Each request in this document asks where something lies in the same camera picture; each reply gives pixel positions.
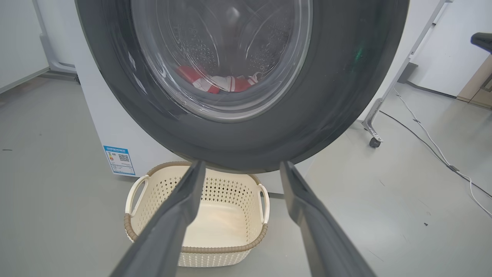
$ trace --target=beige basket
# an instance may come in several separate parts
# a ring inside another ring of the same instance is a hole
[[[124,226],[135,241],[188,170],[188,162],[159,165],[132,186],[126,200]],[[131,211],[138,187],[145,186]],[[260,192],[264,195],[265,214]],[[254,175],[206,170],[200,208],[184,235],[179,266],[219,267],[235,265],[264,238],[268,229],[270,200]]]

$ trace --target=basket handle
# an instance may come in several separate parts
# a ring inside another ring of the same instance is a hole
[[[263,224],[267,224],[268,219],[270,218],[270,198],[268,197],[267,189],[262,184],[258,184],[258,186],[263,192],[263,199],[265,200],[265,215],[263,216]]]
[[[131,187],[130,192],[128,193],[128,197],[126,199],[126,206],[125,206],[124,211],[125,211],[125,213],[130,214],[131,217],[133,217],[135,215],[135,212],[136,212],[138,206],[140,205],[140,200],[142,200],[142,197],[144,196],[145,189],[147,188],[147,184],[149,183],[148,178],[149,178],[149,175],[144,175],[144,176],[138,178],[138,180],[136,180],[133,183],[133,186]],[[135,197],[135,193],[137,192],[138,188],[140,187],[140,185],[142,183],[145,183],[145,187],[142,190],[142,193],[140,193],[140,197],[138,198],[137,204],[135,204],[135,208],[133,209],[133,211],[131,211],[131,205],[133,204],[133,198]]]

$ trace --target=red cloth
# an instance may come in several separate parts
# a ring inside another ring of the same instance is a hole
[[[247,80],[243,76],[209,76],[205,71],[199,72],[195,68],[188,66],[178,67],[178,73],[195,88],[214,94],[219,93],[219,90],[241,92],[258,83],[256,77],[258,73],[255,73],[255,75]]]

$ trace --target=floor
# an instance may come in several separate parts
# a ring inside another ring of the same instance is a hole
[[[491,114],[415,90],[396,89],[447,158],[492,193]],[[381,108],[423,133],[399,99]],[[490,276],[492,219],[467,183],[408,130],[379,114],[385,140],[354,123],[321,151],[307,181],[380,277]],[[108,276],[130,246],[123,210],[135,178],[113,175],[84,95],[70,81],[36,78],[0,95],[2,276]],[[489,209],[492,200],[479,190]],[[177,276],[308,276],[299,228],[271,199],[268,234],[241,263],[178,268]]]

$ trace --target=blue label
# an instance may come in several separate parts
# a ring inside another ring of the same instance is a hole
[[[135,176],[128,149],[104,145],[104,151],[113,173]]]

